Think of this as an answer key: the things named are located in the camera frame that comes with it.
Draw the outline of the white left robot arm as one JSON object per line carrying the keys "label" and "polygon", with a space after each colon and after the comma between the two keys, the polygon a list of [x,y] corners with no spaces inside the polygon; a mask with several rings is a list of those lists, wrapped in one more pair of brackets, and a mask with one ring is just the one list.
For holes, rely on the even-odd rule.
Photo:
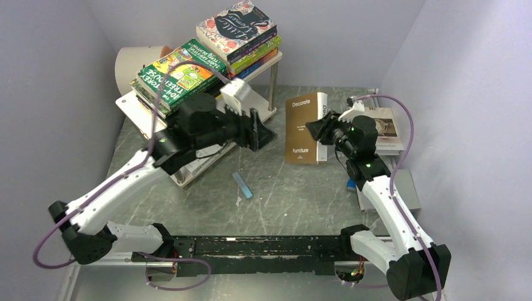
{"label": "white left robot arm", "polygon": [[147,147],[86,195],[57,201],[49,212],[61,231],[72,261],[87,265],[114,252],[147,253],[159,261],[174,255],[174,240],[161,224],[113,224],[111,215],[135,193],[177,173],[214,145],[235,143],[257,151],[275,138],[264,126],[269,103],[255,92],[220,98],[198,93],[185,100],[153,134]]}

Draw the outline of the green 104-storey treehouse book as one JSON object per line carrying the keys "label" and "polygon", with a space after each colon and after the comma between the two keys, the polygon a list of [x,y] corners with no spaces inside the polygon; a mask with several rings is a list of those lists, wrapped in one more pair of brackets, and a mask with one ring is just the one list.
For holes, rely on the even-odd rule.
{"label": "green 104-storey treehouse book", "polygon": [[[193,38],[170,54],[140,69],[130,84],[137,94],[144,97],[146,101],[154,103],[159,86],[168,70],[181,61],[198,61],[228,76],[228,70],[223,61]],[[165,82],[159,101],[159,112],[168,115],[192,94],[203,92],[217,84],[222,85],[223,82],[209,70],[196,65],[181,65],[170,74]]]}

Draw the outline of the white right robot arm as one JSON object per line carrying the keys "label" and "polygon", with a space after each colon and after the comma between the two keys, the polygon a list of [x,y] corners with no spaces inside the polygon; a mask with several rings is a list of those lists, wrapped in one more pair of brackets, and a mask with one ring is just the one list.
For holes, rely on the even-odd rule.
{"label": "white right robot arm", "polygon": [[383,272],[398,300],[434,292],[440,299],[449,271],[450,250],[434,243],[403,202],[394,173],[376,154],[375,121],[365,115],[347,121],[331,111],[306,123],[306,127],[315,141],[332,145],[346,156],[349,178],[373,204],[393,242],[385,243],[363,225],[351,226],[341,232],[340,255],[347,260],[359,255],[371,262]]}

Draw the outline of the floral Little Women book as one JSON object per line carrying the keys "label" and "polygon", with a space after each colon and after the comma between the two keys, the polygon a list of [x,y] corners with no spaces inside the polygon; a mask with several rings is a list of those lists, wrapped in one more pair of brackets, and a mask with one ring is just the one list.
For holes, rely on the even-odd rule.
{"label": "floral Little Women book", "polygon": [[226,64],[240,48],[275,30],[277,24],[251,1],[240,1],[196,25],[201,43]]}

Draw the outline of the dark green garden book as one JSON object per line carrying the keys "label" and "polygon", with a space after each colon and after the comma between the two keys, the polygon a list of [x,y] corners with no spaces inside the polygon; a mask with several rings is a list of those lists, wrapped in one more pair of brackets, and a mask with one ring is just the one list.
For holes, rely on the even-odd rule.
{"label": "dark green garden book", "polygon": [[[150,93],[148,92],[140,83],[137,79],[133,79],[131,82],[130,82],[130,86],[132,88],[133,91],[135,91],[136,93],[136,96],[137,98],[139,99],[139,101],[141,103],[143,103],[143,105],[148,109],[148,110],[154,110],[155,109],[155,106],[154,106],[154,102],[155,102],[155,97]],[[158,105],[158,116],[162,119],[165,119],[168,115],[171,114],[171,111],[168,110],[163,104],[162,104],[162,101],[159,102],[159,105]]]}

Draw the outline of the white palm leaf book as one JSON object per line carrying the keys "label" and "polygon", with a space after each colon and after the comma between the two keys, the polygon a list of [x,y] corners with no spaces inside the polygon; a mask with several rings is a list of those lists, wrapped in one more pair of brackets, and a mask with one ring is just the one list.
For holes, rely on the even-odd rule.
{"label": "white palm leaf book", "polygon": [[212,162],[229,151],[235,143],[229,142],[224,145],[215,144],[196,151],[197,159],[186,164],[179,171],[184,177],[195,177],[206,169]]}

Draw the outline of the brown cover book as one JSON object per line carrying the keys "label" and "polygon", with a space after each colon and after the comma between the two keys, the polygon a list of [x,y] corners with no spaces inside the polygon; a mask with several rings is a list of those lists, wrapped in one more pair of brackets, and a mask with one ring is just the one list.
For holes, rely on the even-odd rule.
{"label": "brown cover book", "polygon": [[328,111],[327,94],[312,92],[285,103],[285,161],[288,164],[323,164],[327,146],[312,138],[306,123],[317,121]]}

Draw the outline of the white magazine with photo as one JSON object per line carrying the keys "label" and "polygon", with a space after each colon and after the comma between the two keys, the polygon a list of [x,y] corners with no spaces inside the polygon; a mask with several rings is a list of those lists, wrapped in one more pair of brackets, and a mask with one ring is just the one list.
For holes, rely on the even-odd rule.
{"label": "white magazine with photo", "polygon": [[365,114],[376,123],[378,138],[376,153],[383,156],[398,156],[405,150],[396,128],[396,121],[390,108],[366,107]]}

